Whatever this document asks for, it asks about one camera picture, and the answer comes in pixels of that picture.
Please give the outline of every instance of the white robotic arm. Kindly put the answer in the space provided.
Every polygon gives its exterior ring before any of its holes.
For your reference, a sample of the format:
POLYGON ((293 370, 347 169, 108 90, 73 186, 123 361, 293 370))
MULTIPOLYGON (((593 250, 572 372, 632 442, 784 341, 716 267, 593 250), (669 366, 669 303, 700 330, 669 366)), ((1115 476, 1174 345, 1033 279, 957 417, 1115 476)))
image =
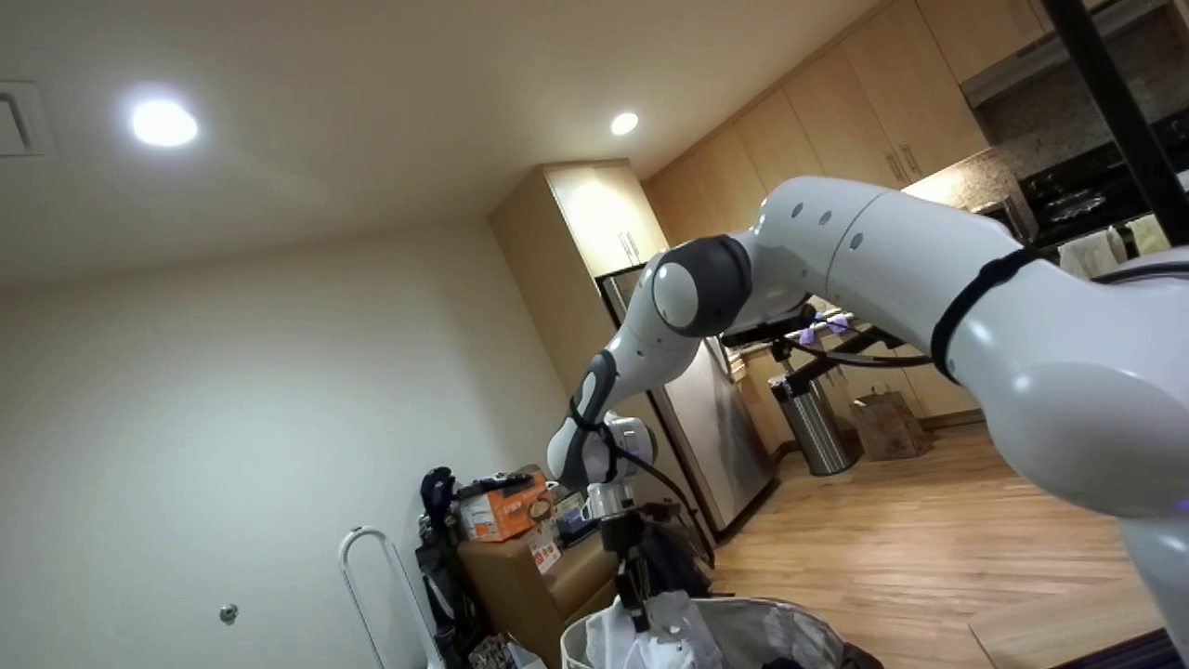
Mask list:
POLYGON ((656 257, 551 438, 555 476, 609 480, 613 434, 598 423, 613 403, 680 376, 702 338, 779 315, 805 295, 933 350, 978 398, 1013 473, 1122 517, 1189 660, 1185 274, 1080 282, 1022 253, 1001 222, 894 189, 793 179, 760 206, 759 226, 656 257))

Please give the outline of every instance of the stainless steel refrigerator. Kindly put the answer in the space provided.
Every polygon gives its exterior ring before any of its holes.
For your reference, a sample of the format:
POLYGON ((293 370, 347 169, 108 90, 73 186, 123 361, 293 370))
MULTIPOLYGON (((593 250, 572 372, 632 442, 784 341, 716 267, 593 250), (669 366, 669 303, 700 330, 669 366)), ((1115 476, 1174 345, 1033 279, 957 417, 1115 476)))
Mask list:
MULTIPOLYGON (((598 279, 613 323, 625 320, 639 274, 643 266, 598 279)), ((736 532, 774 491, 777 473, 725 370, 720 341, 702 341, 690 370, 648 398, 710 532, 716 538, 736 532)))

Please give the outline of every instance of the cardboard box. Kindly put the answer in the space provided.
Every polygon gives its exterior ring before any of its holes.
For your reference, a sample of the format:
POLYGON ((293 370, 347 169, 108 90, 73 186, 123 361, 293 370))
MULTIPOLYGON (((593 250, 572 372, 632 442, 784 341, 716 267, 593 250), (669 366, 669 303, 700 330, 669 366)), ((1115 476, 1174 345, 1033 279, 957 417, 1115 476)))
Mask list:
POLYGON ((461 497, 457 517, 473 542, 507 542, 535 523, 533 507, 537 507, 541 497, 545 476, 533 473, 533 485, 461 497))

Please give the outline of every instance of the floor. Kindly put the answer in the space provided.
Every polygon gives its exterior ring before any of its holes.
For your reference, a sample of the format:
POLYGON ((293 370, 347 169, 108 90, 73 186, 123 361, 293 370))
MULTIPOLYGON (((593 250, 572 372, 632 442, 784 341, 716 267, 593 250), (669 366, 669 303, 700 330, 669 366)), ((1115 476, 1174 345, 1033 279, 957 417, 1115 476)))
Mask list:
POLYGON ((784 458, 777 496, 720 548, 715 587, 799 603, 889 669, 941 669, 987 667, 970 619, 1127 572, 1112 522, 1018 480, 975 423, 827 480, 784 458))

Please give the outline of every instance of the recessed light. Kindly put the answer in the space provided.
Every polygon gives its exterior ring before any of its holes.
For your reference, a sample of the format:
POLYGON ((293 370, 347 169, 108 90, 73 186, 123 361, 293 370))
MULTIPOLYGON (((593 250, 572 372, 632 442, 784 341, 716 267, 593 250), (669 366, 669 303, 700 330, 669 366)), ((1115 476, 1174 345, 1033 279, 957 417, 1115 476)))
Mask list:
POLYGON ((629 138, 629 134, 634 134, 634 127, 639 127, 634 112, 618 112, 618 120, 609 120, 613 138, 629 138))
POLYGON ((128 127, 140 147, 181 150, 198 143, 198 120, 175 97, 146 97, 129 108, 128 127))

